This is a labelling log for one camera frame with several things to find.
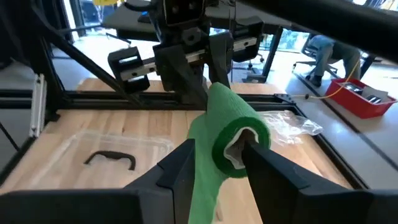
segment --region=black bracket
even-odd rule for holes
[[[195,74],[185,58],[182,45],[154,47],[157,73],[162,79],[165,91],[188,95],[191,102],[207,107],[207,93],[202,84],[203,74]]]
[[[247,46],[243,50],[235,51],[233,53],[234,62],[244,62],[257,57],[257,53],[262,42],[262,31],[264,28],[264,22],[257,16],[240,19],[235,22],[235,28],[233,30],[234,40],[243,40],[248,37],[255,37],[256,44]]]
[[[121,71],[137,68],[143,65],[137,47],[111,52],[108,55],[108,63],[116,80],[126,93],[138,93],[149,88],[150,83],[147,75],[138,77],[137,74],[132,74],[135,78],[126,81],[121,78]]]

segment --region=wooden work surface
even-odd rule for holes
[[[245,84],[237,83],[231,88],[238,93],[274,94],[283,93],[270,84]],[[80,90],[111,90],[108,86],[97,79],[87,79],[80,85]],[[149,91],[162,91],[161,82],[152,82]],[[38,140],[28,150],[19,165],[6,180],[1,192],[17,189],[37,189],[32,187],[32,181],[49,169],[50,158],[54,157],[54,151],[58,149],[65,140],[79,133],[81,130],[95,130],[103,134],[117,134],[121,136],[149,136],[170,139],[174,146],[184,142],[187,137],[190,123],[202,111],[110,111],[110,110],[66,110],[59,111],[61,118],[56,123],[49,123]],[[344,177],[339,173],[332,162],[323,153],[317,143],[307,135],[300,136],[302,144],[291,144],[280,146],[272,144],[272,150],[284,157],[296,162],[302,167],[321,175],[337,184],[350,187]],[[154,166],[156,161],[149,161]],[[70,163],[69,169],[75,169],[79,165]],[[54,171],[54,178],[59,174]],[[86,175],[86,187],[124,187],[137,178],[127,175],[118,182],[107,185],[101,176],[101,183],[96,183],[92,175]],[[79,188],[81,185],[71,184],[74,179],[63,180],[58,188]],[[218,213],[221,215],[222,223],[261,223],[254,197],[247,179],[228,179],[222,186],[219,196],[220,207]]]

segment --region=red tray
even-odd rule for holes
[[[345,78],[337,78],[331,81],[331,84],[326,92],[326,96],[334,93],[338,90],[341,85],[340,83],[344,83],[346,81]],[[348,82],[355,84],[360,88],[364,88],[367,85],[362,83],[359,80],[350,79]],[[374,118],[377,116],[382,116],[392,104],[396,103],[397,100],[393,97],[388,96],[391,101],[384,103],[370,103],[368,100],[363,98],[362,96],[354,93],[353,91],[349,91],[346,88],[342,88],[338,93],[331,96],[330,98],[335,100],[338,104],[351,111],[356,116],[366,119],[366,118]]]

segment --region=person's leg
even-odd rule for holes
[[[345,78],[348,78],[352,72],[351,78],[361,79],[361,63],[358,62],[361,59],[360,51],[347,44],[336,43],[335,50],[339,51],[344,61],[344,69],[346,70]]]
[[[326,70],[326,67],[328,66],[328,61],[333,54],[333,46],[335,41],[328,37],[317,35],[313,37],[308,44],[318,49],[315,59],[316,64],[313,71],[314,76],[311,79],[311,82],[315,86],[320,87],[322,84],[322,76]]]

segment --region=green fabric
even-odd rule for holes
[[[195,184],[189,224],[212,223],[218,191],[228,177],[245,177],[236,170],[223,151],[236,133],[250,127],[259,144],[269,147],[269,131],[259,115],[237,94],[220,83],[208,91],[207,111],[193,120],[188,138],[195,139]]]

